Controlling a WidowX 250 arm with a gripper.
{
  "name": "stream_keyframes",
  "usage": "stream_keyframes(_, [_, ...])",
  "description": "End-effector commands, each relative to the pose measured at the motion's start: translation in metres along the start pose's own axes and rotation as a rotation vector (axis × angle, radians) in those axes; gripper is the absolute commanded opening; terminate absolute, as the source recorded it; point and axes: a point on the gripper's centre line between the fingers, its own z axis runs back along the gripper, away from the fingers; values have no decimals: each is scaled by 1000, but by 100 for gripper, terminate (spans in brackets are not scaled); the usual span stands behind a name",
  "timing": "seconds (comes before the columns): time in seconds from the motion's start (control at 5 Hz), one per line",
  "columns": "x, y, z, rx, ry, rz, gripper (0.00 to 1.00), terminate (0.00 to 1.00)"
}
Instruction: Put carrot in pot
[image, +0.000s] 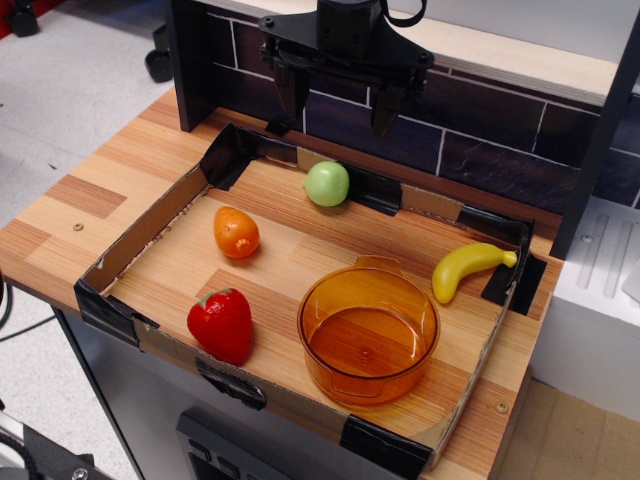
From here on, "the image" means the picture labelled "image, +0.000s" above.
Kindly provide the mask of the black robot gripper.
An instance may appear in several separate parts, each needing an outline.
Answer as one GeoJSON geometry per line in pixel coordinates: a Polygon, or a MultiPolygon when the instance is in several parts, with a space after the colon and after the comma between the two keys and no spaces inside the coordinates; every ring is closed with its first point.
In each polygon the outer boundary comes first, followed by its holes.
{"type": "Polygon", "coordinates": [[[430,51],[398,32],[417,25],[426,7],[421,1],[417,12],[400,18],[387,1],[318,1],[311,12],[262,17],[261,54],[285,113],[302,115],[314,75],[362,82],[377,87],[371,128],[385,137],[412,93],[424,90],[434,64],[430,51]]]}

